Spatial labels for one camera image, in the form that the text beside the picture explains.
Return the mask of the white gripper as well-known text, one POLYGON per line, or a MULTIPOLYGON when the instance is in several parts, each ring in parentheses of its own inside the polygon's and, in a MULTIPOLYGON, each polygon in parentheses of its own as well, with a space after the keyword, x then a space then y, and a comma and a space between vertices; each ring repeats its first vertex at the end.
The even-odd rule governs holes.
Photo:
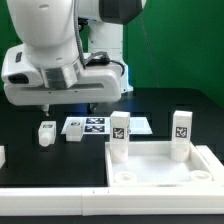
POLYGON ((119 65, 88 66, 78 60, 55 69, 35 68, 27 59, 24 45, 10 48, 3 61, 2 80, 8 101, 14 105, 41 105, 49 116, 49 105, 89 103, 94 112, 100 102, 121 98, 119 65))

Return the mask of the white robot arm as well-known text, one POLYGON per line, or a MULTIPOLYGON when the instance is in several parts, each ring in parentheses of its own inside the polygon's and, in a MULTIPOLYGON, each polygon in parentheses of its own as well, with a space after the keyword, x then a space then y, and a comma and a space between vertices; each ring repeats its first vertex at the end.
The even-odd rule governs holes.
POLYGON ((4 58, 8 101, 38 105, 116 102, 127 91, 123 26, 147 0, 6 0, 22 43, 4 58))

